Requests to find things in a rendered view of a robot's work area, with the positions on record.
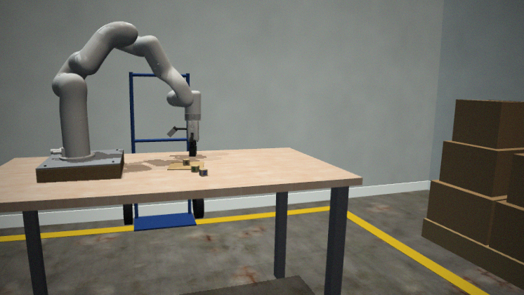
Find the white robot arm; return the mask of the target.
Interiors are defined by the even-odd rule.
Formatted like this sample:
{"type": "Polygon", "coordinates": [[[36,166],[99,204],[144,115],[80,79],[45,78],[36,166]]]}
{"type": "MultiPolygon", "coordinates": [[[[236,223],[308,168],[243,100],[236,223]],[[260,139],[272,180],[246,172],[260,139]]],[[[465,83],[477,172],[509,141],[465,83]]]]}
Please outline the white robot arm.
{"type": "Polygon", "coordinates": [[[60,97],[63,146],[51,149],[51,154],[61,154],[62,161],[95,157],[90,149],[87,85],[84,80],[98,71],[114,46],[132,55],[145,56],[154,75],[173,89],[166,97],[167,102],[174,107],[184,107],[185,119],[201,119],[201,93],[191,91],[187,81],[171,65],[159,40],[154,36],[139,37],[138,30],[130,23],[111,22],[101,27],[82,50],[73,53],[53,80],[53,92],[60,97]]]}

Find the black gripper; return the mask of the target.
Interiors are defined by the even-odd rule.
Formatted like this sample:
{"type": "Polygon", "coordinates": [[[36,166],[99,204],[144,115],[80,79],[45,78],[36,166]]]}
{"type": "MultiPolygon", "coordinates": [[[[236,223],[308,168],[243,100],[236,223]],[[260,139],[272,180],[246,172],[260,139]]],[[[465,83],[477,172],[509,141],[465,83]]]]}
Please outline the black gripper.
{"type": "Polygon", "coordinates": [[[201,121],[201,119],[199,120],[185,119],[185,121],[188,121],[188,142],[190,142],[189,157],[196,157],[196,154],[197,154],[196,141],[197,142],[199,141],[199,121],[201,121]]]}

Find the tan flat mat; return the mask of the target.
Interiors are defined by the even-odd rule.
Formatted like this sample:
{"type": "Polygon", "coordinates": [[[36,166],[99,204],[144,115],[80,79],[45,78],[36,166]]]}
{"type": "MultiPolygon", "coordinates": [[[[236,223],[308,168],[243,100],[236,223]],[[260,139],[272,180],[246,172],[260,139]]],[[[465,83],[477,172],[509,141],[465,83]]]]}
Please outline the tan flat mat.
{"type": "Polygon", "coordinates": [[[204,168],[204,162],[190,162],[189,166],[183,166],[183,162],[171,162],[167,170],[190,170],[193,164],[199,165],[199,168],[204,168]]]}

